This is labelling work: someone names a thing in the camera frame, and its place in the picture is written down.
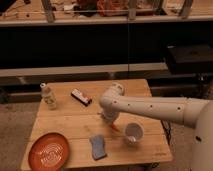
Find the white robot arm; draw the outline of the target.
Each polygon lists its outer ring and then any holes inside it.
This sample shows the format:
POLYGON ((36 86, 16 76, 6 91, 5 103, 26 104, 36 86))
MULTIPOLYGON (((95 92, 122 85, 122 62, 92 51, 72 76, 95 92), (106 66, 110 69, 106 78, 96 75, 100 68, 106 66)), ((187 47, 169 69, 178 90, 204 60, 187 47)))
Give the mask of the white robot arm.
POLYGON ((113 123, 120 112, 169 121, 195 129, 190 171, 213 171, 213 100, 186 97, 131 97, 113 83, 101 95, 102 117, 113 123))

